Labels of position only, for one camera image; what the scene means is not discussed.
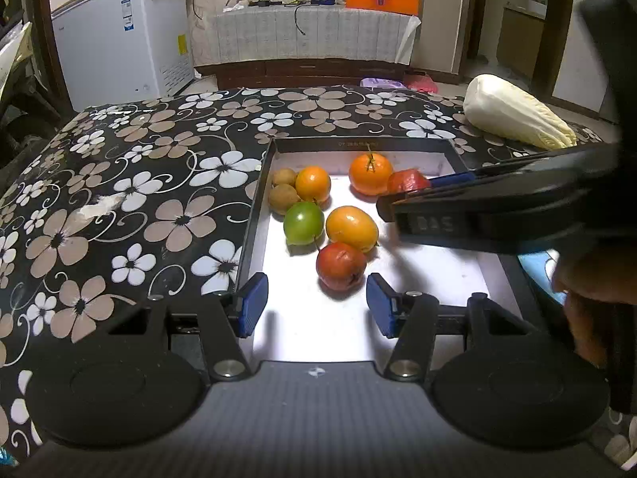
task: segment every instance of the finger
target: finger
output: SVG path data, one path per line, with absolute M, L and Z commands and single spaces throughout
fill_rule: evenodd
M 553 274 L 553 290 L 571 290 L 608 303 L 637 305 L 635 244 L 606 244 L 595 247 L 577 260 L 560 257 Z
M 594 332 L 594 319 L 581 297 L 570 292 L 564 312 L 575 341 L 575 352 L 598 368 L 606 366 L 606 348 Z

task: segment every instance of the red tomato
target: red tomato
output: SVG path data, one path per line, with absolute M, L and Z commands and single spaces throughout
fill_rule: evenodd
M 411 192 L 429 188 L 431 183 L 417 169 L 399 170 L 389 177 L 387 182 L 388 194 L 399 194 L 400 192 Z

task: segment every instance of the yellow sticker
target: yellow sticker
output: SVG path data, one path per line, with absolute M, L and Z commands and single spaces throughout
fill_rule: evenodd
M 186 34 L 177 36 L 177 43 L 179 44 L 179 55 L 188 53 L 188 44 L 186 43 Z

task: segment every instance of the brown kiwi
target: brown kiwi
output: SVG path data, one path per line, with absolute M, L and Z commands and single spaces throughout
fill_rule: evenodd
M 290 185 L 294 186 L 296 182 L 296 172 L 292 169 L 279 169 L 272 174 L 272 185 Z
M 290 207 L 300 200 L 301 198 L 299 198 L 295 188 L 287 183 L 275 186 L 275 188 L 270 190 L 270 195 L 268 196 L 270 208 L 280 215 L 285 215 Z

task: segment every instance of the orange fruit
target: orange fruit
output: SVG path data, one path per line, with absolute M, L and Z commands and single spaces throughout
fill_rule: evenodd
M 394 167 L 387 158 L 378 153 L 359 156 L 350 165 L 350 183 L 366 196 L 379 196 L 387 191 L 387 181 Z
M 322 203 L 329 198 L 332 180 L 325 169 L 317 166 L 305 167 L 296 177 L 296 193 L 303 201 Z
M 376 223 L 355 206 L 334 208 L 327 216 L 325 231 L 333 243 L 349 244 L 363 253 L 370 251 L 378 241 Z

